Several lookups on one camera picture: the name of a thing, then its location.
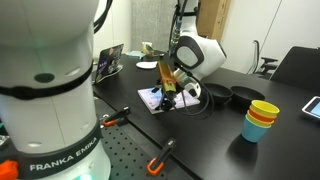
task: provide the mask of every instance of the franka emika robot arm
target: franka emika robot arm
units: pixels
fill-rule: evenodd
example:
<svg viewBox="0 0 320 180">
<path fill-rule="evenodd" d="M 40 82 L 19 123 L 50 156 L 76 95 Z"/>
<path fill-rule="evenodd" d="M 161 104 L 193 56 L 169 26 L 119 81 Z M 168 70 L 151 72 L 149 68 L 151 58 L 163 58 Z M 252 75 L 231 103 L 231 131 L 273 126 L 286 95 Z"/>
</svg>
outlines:
<svg viewBox="0 0 320 180">
<path fill-rule="evenodd" d="M 92 26 L 98 2 L 0 3 L 0 118 L 19 152 L 11 159 L 19 164 L 19 179 L 110 175 L 90 78 L 93 34 L 103 24 Z M 184 4 L 186 13 L 193 12 L 198 1 Z M 224 62 L 219 44 L 197 35 L 195 16 L 183 17 L 178 26 L 172 55 L 194 77 L 200 80 Z M 174 81 L 199 95 L 197 83 L 184 73 L 174 72 Z"/>
<path fill-rule="evenodd" d="M 199 98 L 201 94 L 200 80 L 219 68 L 227 58 L 216 40 L 198 35 L 196 28 L 197 6 L 198 0 L 185 0 L 183 4 L 177 6 L 176 15 L 178 18 L 169 46 L 169 55 L 174 59 L 177 69 L 172 73 L 166 63 L 158 62 L 162 99 L 157 109 L 167 111 L 174 107 L 173 98 L 183 89 L 187 90 L 194 98 Z"/>
</svg>

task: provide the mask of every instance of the black plate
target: black plate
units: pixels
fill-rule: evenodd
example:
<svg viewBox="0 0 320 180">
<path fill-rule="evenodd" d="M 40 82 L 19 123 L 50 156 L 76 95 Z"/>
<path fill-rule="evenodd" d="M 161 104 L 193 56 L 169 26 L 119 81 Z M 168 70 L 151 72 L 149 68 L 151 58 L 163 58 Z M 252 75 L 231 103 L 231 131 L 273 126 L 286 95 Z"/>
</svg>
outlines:
<svg viewBox="0 0 320 180">
<path fill-rule="evenodd" d="M 264 100 L 265 97 L 260 92 L 242 86 L 232 86 L 232 101 L 239 106 L 248 109 L 253 100 Z"/>
<path fill-rule="evenodd" d="M 207 83 L 204 85 L 209 90 L 210 94 L 212 95 L 212 97 L 214 99 L 214 103 L 216 105 L 221 105 L 221 104 L 227 102 L 233 94 L 229 88 L 226 88 L 226 87 L 221 86 L 219 84 Z"/>
</svg>

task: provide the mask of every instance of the clamp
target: clamp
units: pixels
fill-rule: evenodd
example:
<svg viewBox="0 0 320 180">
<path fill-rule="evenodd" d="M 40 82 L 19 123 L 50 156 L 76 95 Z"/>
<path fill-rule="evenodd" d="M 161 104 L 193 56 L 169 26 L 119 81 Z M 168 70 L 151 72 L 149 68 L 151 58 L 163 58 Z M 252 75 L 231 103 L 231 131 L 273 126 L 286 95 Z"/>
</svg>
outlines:
<svg viewBox="0 0 320 180">
<path fill-rule="evenodd" d="M 159 155 L 153 158 L 147 165 L 147 170 L 152 176 L 156 176 L 162 167 L 164 166 L 164 161 L 168 159 L 174 148 L 176 147 L 177 140 L 170 138 L 165 146 L 162 148 Z"/>
<path fill-rule="evenodd" d="M 123 120 L 124 117 L 126 115 L 129 115 L 130 114 L 130 108 L 129 107 L 124 107 L 118 111 L 116 111 L 115 113 L 113 113 L 111 116 L 107 117 L 107 118 L 104 118 L 102 120 L 102 124 L 105 126 L 105 127 L 109 127 L 109 126 L 112 126 L 116 123 L 119 123 L 120 120 Z"/>
</svg>

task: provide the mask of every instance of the office chair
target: office chair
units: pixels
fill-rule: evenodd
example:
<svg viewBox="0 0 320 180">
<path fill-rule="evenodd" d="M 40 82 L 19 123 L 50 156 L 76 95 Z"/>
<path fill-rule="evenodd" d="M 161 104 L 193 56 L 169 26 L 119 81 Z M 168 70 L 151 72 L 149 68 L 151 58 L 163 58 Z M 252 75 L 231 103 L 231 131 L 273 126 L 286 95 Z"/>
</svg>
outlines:
<svg viewBox="0 0 320 180">
<path fill-rule="evenodd" d="M 292 47 L 270 80 L 320 93 L 320 49 Z"/>
<path fill-rule="evenodd" d="M 261 57 L 262 60 L 264 60 L 263 64 L 260 66 L 260 68 L 257 70 L 257 67 L 259 65 L 259 59 L 260 59 L 260 45 L 259 41 L 254 40 L 255 43 L 255 59 L 253 61 L 253 64 L 247 74 L 249 74 L 250 71 L 252 71 L 252 75 L 257 76 L 259 78 L 263 79 L 270 79 L 272 73 L 269 71 L 277 69 L 278 65 L 273 64 L 273 62 L 277 62 L 277 59 L 267 58 L 267 57 Z"/>
</svg>

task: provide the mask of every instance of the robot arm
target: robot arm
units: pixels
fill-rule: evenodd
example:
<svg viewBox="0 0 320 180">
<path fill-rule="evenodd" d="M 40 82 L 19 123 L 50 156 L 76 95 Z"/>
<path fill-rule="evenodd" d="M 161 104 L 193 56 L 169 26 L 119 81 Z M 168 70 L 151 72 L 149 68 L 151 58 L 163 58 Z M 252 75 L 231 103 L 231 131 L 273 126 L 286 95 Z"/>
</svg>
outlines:
<svg viewBox="0 0 320 180">
<path fill-rule="evenodd" d="M 198 0 L 184 0 L 180 15 L 194 12 L 197 6 Z M 227 58 L 225 52 L 216 40 L 198 35 L 196 13 L 194 16 L 184 16 L 177 20 L 170 43 L 170 54 L 174 57 L 176 64 L 180 66 L 174 72 L 177 84 L 186 89 L 193 97 L 198 98 L 201 93 L 199 84 L 190 78 L 182 68 L 192 73 L 194 78 L 200 81 L 225 62 Z"/>
</svg>

